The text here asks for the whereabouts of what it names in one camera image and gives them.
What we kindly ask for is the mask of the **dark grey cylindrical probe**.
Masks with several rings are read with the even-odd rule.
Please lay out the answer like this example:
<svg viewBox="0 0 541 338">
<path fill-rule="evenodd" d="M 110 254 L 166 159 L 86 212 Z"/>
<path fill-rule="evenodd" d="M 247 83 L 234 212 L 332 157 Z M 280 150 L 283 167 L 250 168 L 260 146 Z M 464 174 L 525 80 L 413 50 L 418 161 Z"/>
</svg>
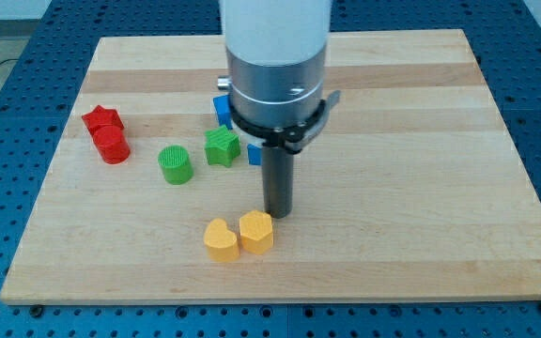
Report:
<svg viewBox="0 0 541 338">
<path fill-rule="evenodd" d="M 286 217 L 292 210 L 294 158 L 280 147 L 261 151 L 264 208 L 272 218 Z"/>
</svg>

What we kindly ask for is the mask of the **black clamp ring mount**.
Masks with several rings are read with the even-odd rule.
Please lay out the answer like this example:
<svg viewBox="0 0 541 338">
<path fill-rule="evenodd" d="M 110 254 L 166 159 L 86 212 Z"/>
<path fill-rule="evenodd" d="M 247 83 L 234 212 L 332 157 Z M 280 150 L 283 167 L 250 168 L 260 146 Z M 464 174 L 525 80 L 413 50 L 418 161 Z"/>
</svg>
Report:
<svg viewBox="0 0 541 338">
<path fill-rule="evenodd" d="M 333 91 L 325 100 L 321 100 L 317 109 L 303 122 L 287 127 L 267 128 L 247 121 L 238 111 L 229 105 L 233 129 L 242 135 L 249 144 L 258 147 L 280 147 L 288 154 L 302 152 L 327 125 L 331 109 L 340 101 L 341 91 Z"/>
</svg>

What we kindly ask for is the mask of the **blue block behind arm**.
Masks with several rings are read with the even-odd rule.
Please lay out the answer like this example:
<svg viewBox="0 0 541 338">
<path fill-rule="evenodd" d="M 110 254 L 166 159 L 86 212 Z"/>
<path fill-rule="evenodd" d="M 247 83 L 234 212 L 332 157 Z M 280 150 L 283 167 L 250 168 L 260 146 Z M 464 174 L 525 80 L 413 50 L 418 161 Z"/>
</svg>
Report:
<svg viewBox="0 0 541 338">
<path fill-rule="evenodd" d="M 222 95 L 214 97 L 212 99 L 213 108 L 217 117 L 218 124 L 220 126 L 225 126 L 229 130 L 233 129 L 230 106 L 229 106 L 229 97 L 227 95 Z"/>
</svg>

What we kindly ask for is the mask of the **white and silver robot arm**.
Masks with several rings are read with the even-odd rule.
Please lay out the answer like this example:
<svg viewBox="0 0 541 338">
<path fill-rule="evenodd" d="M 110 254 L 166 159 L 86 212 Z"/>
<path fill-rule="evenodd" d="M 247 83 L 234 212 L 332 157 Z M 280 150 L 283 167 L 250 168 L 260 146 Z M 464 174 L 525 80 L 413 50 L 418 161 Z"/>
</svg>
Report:
<svg viewBox="0 0 541 338">
<path fill-rule="evenodd" d="M 264 209 L 284 218 L 294 157 L 340 99 L 322 96 L 332 0 L 223 0 L 219 8 L 232 125 L 260 147 Z"/>
</svg>

